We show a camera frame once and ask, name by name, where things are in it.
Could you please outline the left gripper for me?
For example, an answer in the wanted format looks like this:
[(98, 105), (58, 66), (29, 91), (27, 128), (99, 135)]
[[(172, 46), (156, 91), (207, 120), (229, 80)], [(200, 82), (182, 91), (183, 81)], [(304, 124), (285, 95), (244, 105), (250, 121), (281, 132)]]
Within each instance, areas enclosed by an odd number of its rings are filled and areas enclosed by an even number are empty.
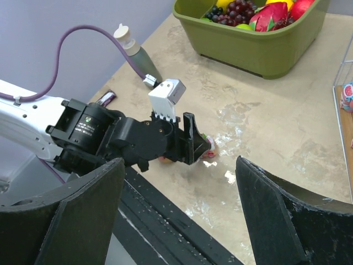
[(159, 157), (195, 163), (211, 149), (211, 143), (198, 131), (193, 113), (183, 113), (184, 132), (179, 123), (179, 117), (168, 120), (155, 114), (145, 121), (120, 119), (106, 143), (106, 160), (121, 158), (126, 167), (138, 165), (142, 172), (149, 169), (149, 161)]

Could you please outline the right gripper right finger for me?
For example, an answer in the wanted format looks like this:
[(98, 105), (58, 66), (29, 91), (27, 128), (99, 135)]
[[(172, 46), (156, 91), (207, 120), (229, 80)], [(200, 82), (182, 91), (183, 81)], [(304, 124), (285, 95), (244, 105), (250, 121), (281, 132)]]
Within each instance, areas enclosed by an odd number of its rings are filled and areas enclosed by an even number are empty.
[(256, 264), (352, 264), (352, 204), (236, 160), (236, 180)]

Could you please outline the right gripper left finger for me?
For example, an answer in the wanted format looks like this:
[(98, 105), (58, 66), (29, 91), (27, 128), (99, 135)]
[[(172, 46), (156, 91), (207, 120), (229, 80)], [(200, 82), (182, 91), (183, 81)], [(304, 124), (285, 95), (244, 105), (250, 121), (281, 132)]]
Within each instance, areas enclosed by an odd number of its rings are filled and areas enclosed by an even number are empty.
[(104, 264), (125, 165), (116, 158), (42, 195), (1, 207), (1, 264)]

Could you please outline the pink toy blue trim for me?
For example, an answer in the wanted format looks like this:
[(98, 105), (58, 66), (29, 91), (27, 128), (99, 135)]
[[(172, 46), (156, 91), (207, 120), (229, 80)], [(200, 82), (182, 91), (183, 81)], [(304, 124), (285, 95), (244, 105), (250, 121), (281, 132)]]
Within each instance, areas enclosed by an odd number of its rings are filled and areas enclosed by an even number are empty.
[(340, 107), (346, 112), (352, 113), (352, 82), (343, 85), (340, 97)]

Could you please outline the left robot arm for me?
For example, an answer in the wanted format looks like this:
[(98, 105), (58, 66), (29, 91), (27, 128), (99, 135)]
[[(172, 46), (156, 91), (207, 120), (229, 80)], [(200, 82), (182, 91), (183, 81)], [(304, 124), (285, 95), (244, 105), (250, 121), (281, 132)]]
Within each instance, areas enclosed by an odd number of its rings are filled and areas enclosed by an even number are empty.
[(144, 172), (149, 162), (167, 158), (187, 165), (214, 150), (192, 113), (177, 117), (175, 105), (186, 88), (167, 79), (149, 92), (150, 120), (138, 121), (97, 103), (43, 96), (1, 82), (1, 135), (65, 173), (85, 175), (121, 158), (126, 167)]

